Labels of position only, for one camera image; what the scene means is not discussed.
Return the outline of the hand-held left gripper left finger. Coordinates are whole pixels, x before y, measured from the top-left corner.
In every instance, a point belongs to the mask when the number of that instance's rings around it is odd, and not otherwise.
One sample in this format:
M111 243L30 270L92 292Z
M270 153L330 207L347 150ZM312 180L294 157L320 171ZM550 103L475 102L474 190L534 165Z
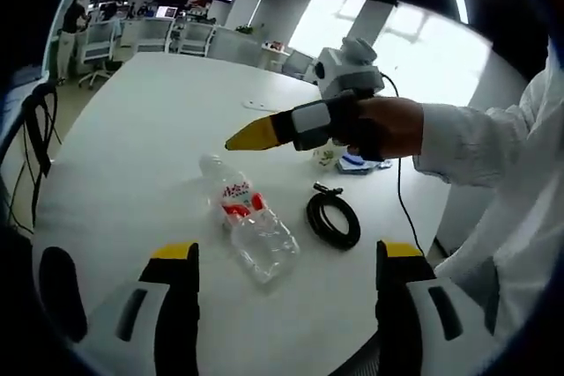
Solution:
M85 354L109 375L197 375L199 245L168 244L89 317Z

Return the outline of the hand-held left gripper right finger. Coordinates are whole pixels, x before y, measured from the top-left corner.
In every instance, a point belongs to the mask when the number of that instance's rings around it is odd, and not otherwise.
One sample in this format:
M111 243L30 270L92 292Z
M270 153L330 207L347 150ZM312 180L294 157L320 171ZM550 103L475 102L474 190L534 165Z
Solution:
M475 375L497 349L484 309L416 247L378 241L375 285L385 375Z

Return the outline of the person's right hand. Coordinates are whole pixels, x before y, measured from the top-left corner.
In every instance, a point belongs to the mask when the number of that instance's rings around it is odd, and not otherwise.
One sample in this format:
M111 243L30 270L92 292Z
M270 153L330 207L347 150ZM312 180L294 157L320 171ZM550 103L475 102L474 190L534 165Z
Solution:
M360 117L375 123L376 147L383 159L419 156L422 151L424 110L414 100L377 96L361 100Z

